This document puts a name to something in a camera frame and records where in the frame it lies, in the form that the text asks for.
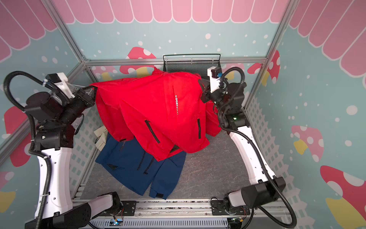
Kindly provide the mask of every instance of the zipper pocket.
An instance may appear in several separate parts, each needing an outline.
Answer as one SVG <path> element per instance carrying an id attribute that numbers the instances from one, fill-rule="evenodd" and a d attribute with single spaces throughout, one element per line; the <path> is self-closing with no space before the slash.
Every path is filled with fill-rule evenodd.
<path id="1" fill-rule="evenodd" d="M 139 164 L 139 165 L 138 165 L 138 167 L 137 167 L 137 170 L 139 170 L 139 169 L 140 169 L 140 167 L 141 167 L 141 165 L 142 165 L 143 158 L 145 157 L 145 153 L 146 153 L 146 151 L 144 151 L 144 152 L 143 152 L 143 155 L 142 155 L 142 158 L 141 158 L 140 164 Z"/>
<path id="2" fill-rule="evenodd" d="M 154 158 L 152 158 L 151 159 L 151 162 L 150 162 L 150 164 L 148 165 L 148 167 L 145 169 L 145 171 L 143 172 L 144 174 L 148 174 L 147 173 L 147 171 L 148 171 L 148 169 L 150 168 L 150 166 L 153 164 L 153 162 L 154 162 Z"/>
<path id="3" fill-rule="evenodd" d="M 198 125 L 198 139 L 201 139 L 201 122 L 199 119 L 197 119 L 197 125 Z"/>
<path id="4" fill-rule="evenodd" d="M 159 144 L 159 143 L 160 143 L 160 141 L 159 141 L 159 139 L 157 138 L 157 136 L 155 135 L 155 133 L 153 132 L 153 129 L 151 128 L 151 126 L 150 126 L 150 123 L 149 123 L 149 122 L 150 122 L 150 121 L 145 120 L 146 126 L 149 128 L 150 133 L 153 135 L 153 137 L 154 137 L 155 141 Z"/>

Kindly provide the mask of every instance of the jacket zipper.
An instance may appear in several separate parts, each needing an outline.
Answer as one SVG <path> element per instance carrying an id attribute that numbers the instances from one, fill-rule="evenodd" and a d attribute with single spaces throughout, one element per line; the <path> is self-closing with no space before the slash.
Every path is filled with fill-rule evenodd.
<path id="1" fill-rule="evenodd" d="M 197 119 L 198 124 L 198 139 L 201 139 L 201 122 L 199 119 Z"/>
<path id="2" fill-rule="evenodd" d="M 143 172 L 144 174 L 148 174 L 147 173 L 147 171 L 148 171 L 148 169 L 150 168 L 150 166 L 153 164 L 153 162 L 154 162 L 154 158 L 152 158 L 151 159 L 151 162 L 150 162 L 150 164 L 149 164 L 149 166 L 145 169 L 145 171 Z"/>
<path id="3" fill-rule="evenodd" d="M 126 139 L 123 139 L 122 141 L 123 141 L 123 143 L 122 143 L 122 146 L 121 146 L 121 148 L 119 149 L 119 151 L 122 151 L 122 149 L 123 149 L 123 147 L 124 147 L 124 144 L 126 143 Z"/>
<path id="4" fill-rule="evenodd" d="M 137 167 L 137 170 L 139 170 L 139 169 L 140 169 L 140 167 L 141 167 L 141 165 L 142 165 L 142 161 L 143 161 L 143 158 L 145 157 L 145 153 L 146 153 L 146 151 L 144 151 L 144 152 L 143 152 L 143 155 L 142 155 L 142 158 L 141 158 L 140 164 L 139 164 L 139 165 L 138 165 L 138 167 Z"/>
<path id="5" fill-rule="evenodd" d="M 150 122 L 150 121 L 145 120 L 146 126 L 149 128 L 149 130 L 150 130 L 151 134 L 153 135 L 153 137 L 154 137 L 155 141 L 159 144 L 159 143 L 160 143 L 160 141 L 159 141 L 159 139 L 157 138 L 157 136 L 155 135 L 155 133 L 153 132 L 153 129 L 151 128 L 151 126 L 150 126 L 150 123 L 149 123 L 149 122 Z"/>

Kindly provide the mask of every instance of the beige cloth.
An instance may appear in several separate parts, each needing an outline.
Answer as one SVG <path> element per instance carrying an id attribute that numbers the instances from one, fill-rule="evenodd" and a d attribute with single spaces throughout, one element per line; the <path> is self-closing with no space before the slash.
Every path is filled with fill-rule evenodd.
<path id="1" fill-rule="evenodd" d="M 97 147 L 98 150 L 102 151 L 107 142 L 108 130 L 105 128 L 105 126 L 102 126 L 96 129 L 94 131 L 94 134 L 99 138 L 95 143 L 95 146 Z"/>

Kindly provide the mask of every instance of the black cable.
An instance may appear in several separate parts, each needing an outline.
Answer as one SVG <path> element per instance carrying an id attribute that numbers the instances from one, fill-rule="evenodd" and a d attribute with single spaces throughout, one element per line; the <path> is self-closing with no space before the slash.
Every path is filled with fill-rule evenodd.
<path id="1" fill-rule="evenodd" d="M 286 197 L 282 194 L 281 190 L 278 188 L 278 186 L 274 183 L 274 181 L 272 180 L 272 178 L 270 177 L 270 175 L 268 174 L 268 171 L 264 165 L 264 162 L 262 160 L 262 157 L 261 157 L 261 153 L 258 151 L 257 147 L 255 146 L 254 142 L 248 137 L 246 136 L 245 134 L 243 134 L 242 132 L 240 131 L 237 131 L 237 130 L 234 130 L 234 129 L 230 129 L 230 128 L 226 128 L 226 127 L 223 127 L 222 126 L 222 123 L 220 121 L 220 114 L 221 114 L 221 110 L 222 108 L 224 108 L 225 106 L 227 106 L 231 100 L 235 97 L 235 95 L 238 93 L 239 89 L 241 88 L 241 86 L 244 84 L 244 80 L 245 80 L 245 75 L 244 75 L 244 72 L 243 70 L 241 70 L 239 67 L 232 67 L 230 69 L 228 69 L 223 75 L 222 77 L 224 77 L 225 75 L 227 75 L 229 72 L 231 71 L 234 71 L 234 70 L 237 70 L 240 75 L 241 75 L 241 81 L 240 81 L 240 84 L 239 84 L 239 87 L 236 89 L 236 91 L 234 92 L 234 94 L 232 94 L 229 98 L 229 100 L 224 104 L 222 105 L 220 108 L 219 108 L 219 111 L 217 112 L 217 118 L 219 119 L 219 123 L 220 123 L 220 127 L 221 129 L 225 130 L 225 131 L 229 131 L 229 132 L 232 132 L 232 133 L 236 133 L 236 134 L 239 134 L 240 136 L 244 137 L 248 143 L 253 147 L 256 155 L 257 155 L 257 158 L 259 160 L 259 163 L 261 164 L 261 167 L 263 169 L 263 172 L 265 174 L 265 176 L 267 177 L 268 179 L 268 182 L 273 186 L 273 188 L 276 190 L 276 192 L 278 192 L 278 194 L 280 195 L 280 198 L 282 199 L 282 201 L 284 202 L 284 204 L 286 205 L 287 209 L 289 210 L 290 212 L 290 215 L 291 215 L 291 219 L 292 219 L 292 222 L 290 224 L 285 224 L 279 220 L 277 220 L 274 216 L 272 216 L 271 214 L 269 214 L 266 210 L 264 210 L 263 212 L 270 218 L 272 219 L 275 223 L 279 224 L 280 226 L 284 227 L 284 228 L 294 228 L 296 226 L 296 223 L 297 223 L 297 219 L 296 219 L 296 215 L 295 215 L 295 212 L 294 210 L 292 209 L 290 203 L 287 201 Z"/>
<path id="2" fill-rule="evenodd" d="M 92 227 L 92 229 L 99 229 L 96 226 L 94 226 L 91 222 L 88 222 L 88 225 Z"/>
<path id="3" fill-rule="evenodd" d="M 252 208 L 252 213 L 250 214 L 250 218 L 249 218 L 248 222 L 247 222 L 247 223 L 246 223 L 246 225 L 245 225 L 244 227 L 242 227 L 241 229 L 246 229 L 246 228 L 249 226 L 249 224 L 250 224 L 251 220 L 253 219 L 253 216 L 254 216 L 254 208 Z"/>
<path id="4" fill-rule="evenodd" d="M 83 124 L 83 122 L 84 122 L 84 118 L 85 118 L 85 116 L 84 116 L 84 114 L 82 113 L 81 114 L 82 116 L 83 116 L 83 118 L 81 119 L 81 122 L 80 122 L 80 124 L 78 125 L 78 128 L 76 128 L 76 130 L 75 130 L 75 133 L 74 133 L 74 135 L 77 135 L 78 134 L 78 132 L 79 132 L 79 130 L 80 130 L 80 127 L 81 127 L 81 125 Z"/>
<path id="5" fill-rule="evenodd" d="M 11 80 L 17 76 L 17 75 L 23 75 L 26 76 L 28 78 L 30 78 L 31 80 L 35 81 L 38 84 L 42 85 L 42 81 L 40 81 L 39 79 L 35 78 L 34 76 L 23 72 L 23 71 L 14 71 L 9 73 L 5 79 L 4 79 L 4 93 L 6 95 L 6 97 L 8 98 L 8 100 L 17 108 L 19 108 L 21 111 L 24 112 L 24 107 L 22 105 L 20 105 L 12 96 L 11 92 L 10 92 L 10 82 Z M 51 159 L 45 155 L 44 153 L 40 152 L 40 151 L 35 151 L 34 150 L 34 139 L 36 137 L 36 128 L 35 128 L 35 123 L 34 123 L 34 118 L 30 115 L 27 114 L 26 112 L 24 112 L 28 119 L 29 119 L 29 124 L 30 124 L 30 133 L 31 133 L 31 144 L 29 147 L 28 152 L 32 155 L 36 155 L 38 157 L 41 157 L 45 160 L 46 162 L 46 168 L 47 168 L 47 173 L 46 173 L 46 179 L 45 179 L 45 186 L 43 188 L 43 193 L 42 193 L 42 199 L 41 199 L 41 203 L 40 203 L 40 208 L 38 211 L 38 216 L 37 216 L 37 223 L 36 223 L 36 229 L 38 229 L 41 225 L 42 222 L 42 217 L 43 217 L 43 212 L 44 212 L 44 208 L 46 205 L 46 201 L 47 201 L 47 196 L 49 195 L 48 190 L 49 190 L 49 185 L 51 182 L 51 174 L 52 174 L 52 164 L 51 164 Z"/>

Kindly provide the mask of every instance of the white lattice fence pattern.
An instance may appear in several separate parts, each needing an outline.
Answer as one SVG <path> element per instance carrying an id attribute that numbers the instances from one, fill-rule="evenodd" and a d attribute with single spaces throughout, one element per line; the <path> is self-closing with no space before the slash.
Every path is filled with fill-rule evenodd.
<path id="1" fill-rule="evenodd" d="M 70 193 L 74 193 L 79 188 L 78 184 L 86 169 L 86 165 L 92 158 L 95 150 L 94 130 L 103 125 L 96 106 L 92 107 L 85 115 L 84 122 L 79 133 L 74 136 L 74 148 L 69 166 Z"/>
<path id="2" fill-rule="evenodd" d="M 247 110 L 255 138 L 265 160 L 269 167 L 277 176 L 282 176 L 286 181 L 284 195 L 291 204 L 298 219 L 297 227 L 299 229 L 313 229 L 314 219 L 306 214 L 307 203 L 300 200 L 300 189 L 292 183 L 294 177 L 288 173 L 288 165 L 283 163 L 283 154 L 279 153 L 279 145 L 275 144 L 275 137 L 271 135 L 271 129 L 268 129 L 268 122 L 265 121 L 265 115 L 259 108 L 257 98 L 254 97 Z"/>

